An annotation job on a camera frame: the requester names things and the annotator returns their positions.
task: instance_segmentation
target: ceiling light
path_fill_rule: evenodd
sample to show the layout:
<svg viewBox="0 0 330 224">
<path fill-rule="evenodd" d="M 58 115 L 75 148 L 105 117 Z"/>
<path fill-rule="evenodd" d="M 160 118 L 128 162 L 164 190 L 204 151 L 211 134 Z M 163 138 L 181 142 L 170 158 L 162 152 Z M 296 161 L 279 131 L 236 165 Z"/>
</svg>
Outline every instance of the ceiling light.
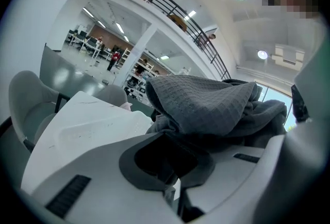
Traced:
<svg viewBox="0 0 330 224">
<path fill-rule="evenodd" d="M 94 16 L 91 14 L 91 12 L 89 12 L 86 8 L 83 8 L 83 10 L 86 11 L 86 13 L 87 13 L 88 15 L 90 15 L 92 18 L 94 17 Z"/>
<path fill-rule="evenodd" d="M 258 52 L 258 57 L 259 57 L 260 59 L 266 60 L 266 59 L 268 58 L 268 54 L 267 54 L 267 52 L 265 52 L 265 51 L 259 51 L 259 52 Z"/>
<path fill-rule="evenodd" d="M 124 31 L 123 31 L 123 29 L 122 29 L 122 26 L 121 26 L 120 24 L 118 24 L 118 23 L 116 23 L 116 25 L 117 25 L 118 29 L 120 30 L 120 32 L 121 32 L 122 34 L 124 34 Z"/>
<path fill-rule="evenodd" d="M 97 21 L 97 22 L 99 22 L 99 24 L 105 28 L 105 25 L 103 25 L 101 21 Z"/>
<path fill-rule="evenodd" d="M 193 15 L 195 15 L 196 14 L 196 12 L 195 12 L 195 10 L 192 10 L 186 17 L 185 17 L 185 20 L 188 20 L 188 19 L 190 19 Z"/>
</svg>

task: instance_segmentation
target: gray blanket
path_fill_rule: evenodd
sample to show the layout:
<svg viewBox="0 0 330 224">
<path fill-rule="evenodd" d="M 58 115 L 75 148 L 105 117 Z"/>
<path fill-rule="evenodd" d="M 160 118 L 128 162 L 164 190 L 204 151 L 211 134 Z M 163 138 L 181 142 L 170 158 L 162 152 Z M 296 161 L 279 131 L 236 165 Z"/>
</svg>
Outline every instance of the gray blanket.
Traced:
<svg viewBox="0 0 330 224">
<path fill-rule="evenodd" d="M 275 131 L 270 134 L 277 135 L 284 131 L 286 106 L 277 100 L 258 102 L 260 93 L 255 82 L 219 82 L 187 75 L 148 79 L 146 94 L 162 115 L 147 133 L 242 137 L 258 133 L 276 119 L 277 127 L 271 126 Z"/>
</svg>

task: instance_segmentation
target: black railing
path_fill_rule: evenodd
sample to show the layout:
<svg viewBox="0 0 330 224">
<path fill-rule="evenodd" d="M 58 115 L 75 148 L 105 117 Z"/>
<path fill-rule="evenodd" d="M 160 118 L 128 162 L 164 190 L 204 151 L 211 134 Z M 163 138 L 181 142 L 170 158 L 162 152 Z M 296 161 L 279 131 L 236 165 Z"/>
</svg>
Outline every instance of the black railing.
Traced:
<svg viewBox="0 0 330 224">
<path fill-rule="evenodd" d="M 228 73 L 224 62 L 222 61 L 216 48 L 210 42 L 208 36 L 192 18 L 187 20 L 185 19 L 186 17 L 189 17 L 189 15 L 183 8 L 181 8 L 173 0 L 145 1 L 148 1 L 149 4 L 157 7 L 164 15 L 171 19 L 193 39 L 196 46 L 206 54 L 207 58 L 210 60 L 210 63 L 215 67 L 221 77 L 221 80 L 230 78 L 230 74 Z"/>
</svg>

